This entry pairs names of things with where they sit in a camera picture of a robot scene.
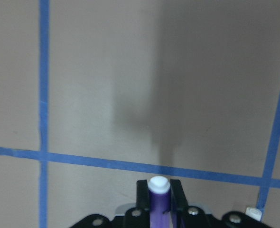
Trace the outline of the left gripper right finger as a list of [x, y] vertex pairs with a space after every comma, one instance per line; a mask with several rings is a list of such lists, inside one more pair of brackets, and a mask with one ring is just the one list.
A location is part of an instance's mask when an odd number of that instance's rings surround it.
[[196, 205], [189, 205], [181, 181], [170, 180], [171, 219], [174, 228], [206, 228], [204, 211]]

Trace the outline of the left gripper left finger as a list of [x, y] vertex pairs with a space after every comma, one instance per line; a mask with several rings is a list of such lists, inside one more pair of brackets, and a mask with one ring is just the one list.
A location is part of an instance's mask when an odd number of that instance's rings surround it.
[[123, 227], [150, 228], [150, 197], [147, 180], [137, 181], [135, 207], [125, 212]]

